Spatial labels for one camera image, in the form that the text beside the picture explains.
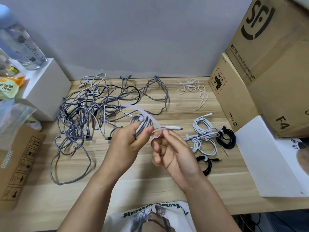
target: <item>hand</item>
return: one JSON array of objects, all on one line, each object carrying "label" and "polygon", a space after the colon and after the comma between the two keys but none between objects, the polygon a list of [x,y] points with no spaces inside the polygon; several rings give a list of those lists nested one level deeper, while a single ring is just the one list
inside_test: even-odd
[{"label": "hand", "polygon": [[145,128],[135,139],[140,122],[116,129],[101,167],[117,181],[134,163],[139,150],[149,141],[154,127]]},{"label": "hand", "polygon": [[153,139],[151,146],[152,162],[164,166],[184,193],[204,178],[190,146],[174,131],[163,130],[163,137]]}]

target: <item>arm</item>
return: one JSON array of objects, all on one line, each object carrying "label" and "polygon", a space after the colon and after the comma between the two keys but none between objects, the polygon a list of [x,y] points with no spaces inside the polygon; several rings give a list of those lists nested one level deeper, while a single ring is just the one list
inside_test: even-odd
[{"label": "arm", "polygon": [[154,129],[144,129],[135,139],[135,131],[139,125],[140,122],[136,122],[114,131],[102,165],[91,177],[58,232],[102,230],[116,182],[131,167],[138,151],[148,142]]},{"label": "arm", "polygon": [[189,145],[173,131],[151,142],[152,159],[163,165],[185,193],[195,228],[198,232],[239,232],[220,196],[200,169]]}]

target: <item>white t-shirt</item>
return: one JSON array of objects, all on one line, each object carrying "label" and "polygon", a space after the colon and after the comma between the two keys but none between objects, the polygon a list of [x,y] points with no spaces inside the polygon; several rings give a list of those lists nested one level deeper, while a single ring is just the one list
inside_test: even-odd
[{"label": "white t-shirt", "polygon": [[102,232],[196,232],[187,203],[152,203],[106,217]]}]

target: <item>wooden tabletop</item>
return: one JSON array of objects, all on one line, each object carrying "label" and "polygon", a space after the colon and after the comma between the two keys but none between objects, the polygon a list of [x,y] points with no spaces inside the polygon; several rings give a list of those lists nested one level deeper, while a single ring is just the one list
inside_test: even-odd
[{"label": "wooden tabletop", "polygon": [[[179,80],[185,82],[186,78],[179,78]],[[145,78],[130,79],[128,85],[141,88],[145,86],[147,81],[148,79]],[[207,119],[214,127],[221,129],[223,125],[226,125],[231,128],[208,84],[207,77],[199,78],[200,84],[206,87],[209,98],[198,111],[195,110],[201,102],[199,92],[186,92],[179,95],[177,93],[179,86],[171,85],[175,83],[174,78],[162,78],[162,81],[168,86],[169,102],[167,109],[162,114],[154,116],[161,125],[181,126],[183,130],[177,132],[185,137],[186,134],[195,134],[192,126],[193,119],[213,113]],[[79,81],[72,81],[72,83],[71,92],[78,90]],[[108,80],[108,83],[121,86],[120,79]],[[157,83],[150,86],[147,93],[155,98],[164,97],[164,92]],[[143,97],[138,106],[145,110],[158,112],[162,108],[163,102]],[[123,118],[121,122],[118,122],[118,125],[127,125],[129,121],[129,117]],[[107,137],[112,128],[109,125],[106,128]],[[49,175],[50,161],[56,155],[56,147],[53,143],[58,135],[56,122],[44,122],[43,132],[46,133],[46,139],[40,152],[37,153],[36,163],[16,209],[11,213],[0,214],[0,231],[57,229],[91,175],[102,163],[108,148],[108,141],[99,131],[96,131],[93,139],[84,143],[84,147],[93,160],[91,172],[76,183],[58,186],[51,181]],[[108,214],[130,210],[149,203],[172,200],[186,201],[184,194],[167,171],[152,164],[152,150],[149,143],[141,149],[135,163],[116,184],[112,192]],[[208,179],[231,214],[309,208],[308,198],[260,197],[238,148],[229,150],[227,156],[220,145],[217,144],[217,147],[217,156],[222,159],[222,162],[213,163]],[[213,150],[213,146],[205,142],[203,142],[202,148],[209,152]],[[62,156],[57,166],[58,179],[61,182],[75,179],[85,171],[87,165],[87,157],[81,149],[72,157]],[[206,168],[205,163],[200,165],[201,168]]]}]

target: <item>sf logo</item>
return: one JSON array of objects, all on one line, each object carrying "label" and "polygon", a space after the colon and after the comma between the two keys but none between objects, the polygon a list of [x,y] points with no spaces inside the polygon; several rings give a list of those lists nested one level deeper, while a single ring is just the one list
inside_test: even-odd
[{"label": "sf logo", "polygon": [[[257,7],[257,10],[259,11],[257,13],[257,15],[255,16],[255,8]],[[259,35],[261,35],[261,33],[265,30],[265,28],[268,26],[270,20],[273,17],[273,14],[275,13],[275,8],[271,8],[269,10],[269,8],[265,5],[261,6],[261,1],[257,0],[251,10],[251,17],[247,17],[246,22],[247,24],[251,24],[250,27],[247,26],[247,29],[249,30],[249,32],[252,32],[252,30],[250,31],[250,28],[253,29],[253,27],[255,26],[255,24],[257,23],[257,21],[259,23],[261,23],[264,20],[264,24],[261,26],[261,28],[259,30],[256,31],[255,34],[249,34],[246,30],[245,30],[245,26],[243,25],[241,28],[241,33],[242,35],[248,39],[248,40],[253,40],[255,38],[257,38]]]}]

